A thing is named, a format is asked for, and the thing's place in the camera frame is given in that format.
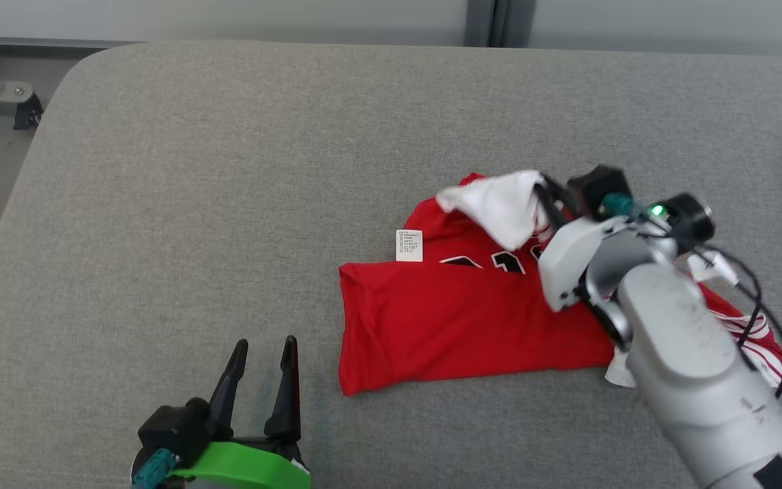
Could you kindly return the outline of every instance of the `red jersey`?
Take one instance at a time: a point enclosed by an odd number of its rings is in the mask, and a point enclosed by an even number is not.
[[[403,229],[422,231],[423,262],[339,267],[344,394],[611,361],[612,342],[584,304],[553,312],[546,303],[537,238],[504,251],[465,214],[444,213],[435,198],[418,204]],[[737,309],[703,291],[709,309],[739,321]],[[782,374],[782,352],[779,362]]]

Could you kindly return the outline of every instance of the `black cable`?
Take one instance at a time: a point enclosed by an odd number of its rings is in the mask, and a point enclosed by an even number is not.
[[[648,219],[655,225],[660,227],[662,229],[663,223],[658,222],[655,220],[654,217],[648,217]],[[715,247],[712,244],[705,244],[705,242],[691,242],[691,240],[687,240],[685,238],[682,238],[682,236],[678,236],[674,234],[671,231],[666,231],[665,235],[658,236],[653,234],[646,234],[646,233],[639,233],[642,236],[647,236],[648,238],[674,238],[676,241],[679,241],[680,244],[683,245],[683,247],[689,248],[692,253],[700,257],[702,260],[705,261],[708,266],[713,267],[714,263],[711,262],[710,259],[707,259],[704,254],[701,253],[697,248],[704,248],[705,250],[711,250],[711,251],[717,251],[717,253],[722,254],[726,257],[730,262],[735,263],[742,271],[750,276],[751,282],[753,282],[753,287],[755,291],[751,291],[747,285],[741,284],[741,282],[738,282],[738,284],[735,284],[735,287],[741,291],[742,294],[750,298],[755,303],[753,313],[750,316],[750,321],[747,323],[747,326],[745,326],[743,333],[741,334],[741,337],[738,340],[738,348],[741,350],[741,347],[744,346],[744,343],[747,341],[748,337],[750,337],[750,332],[753,329],[753,326],[756,324],[756,318],[760,311],[766,313],[766,316],[770,318],[770,321],[772,322],[772,325],[774,326],[774,330],[777,332],[780,343],[782,343],[782,325],[780,325],[779,319],[777,319],[776,316],[774,316],[774,313],[772,310],[764,304],[762,301],[762,286],[760,284],[760,281],[758,280],[758,277],[753,272],[753,270],[750,269],[749,266],[747,266],[746,263],[744,263],[743,260],[739,259],[738,257],[734,256],[732,253],[727,253],[727,251],[723,250],[723,248]],[[779,397],[782,395],[782,377],[780,378],[780,383],[777,386],[777,389],[774,391],[774,397]]]

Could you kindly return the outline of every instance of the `robotic arm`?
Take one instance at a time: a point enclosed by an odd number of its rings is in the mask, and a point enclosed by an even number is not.
[[[569,185],[584,217],[556,222],[540,258],[549,306],[586,302],[627,350],[649,408],[700,486],[782,489],[779,400],[671,264],[713,236],[710,210],[688,194],[643,207],[619,170],[601,166]]]

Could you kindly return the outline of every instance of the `white tag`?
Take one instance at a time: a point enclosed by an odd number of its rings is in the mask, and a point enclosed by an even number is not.
[[[705,257],[711,260],[714,266],[709,266],[699,255],[690,255],[686,263],[690,266],[690,273],[696,282],[705,282],[711,278],[722,278],[732,285],[738,285],[738,274],[732,269],[729,262],[717,251],[705,251]]]
[[[397,261],[424,261],[424,233],[409,229],[397,230]]]

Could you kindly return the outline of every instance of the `gray tablecloth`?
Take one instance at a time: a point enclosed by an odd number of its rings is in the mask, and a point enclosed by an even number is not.
[[[393,259],[470,171],[596,164],[693,191],[782,319],[782,58],[192,41],[91,56],[44,116],[0,226],[0,486],[125,486],[137,427],[208,397],[250,342],[258,434],[300,340],[314,486],[692,485],[600,369],[346,399],[337,267]]]

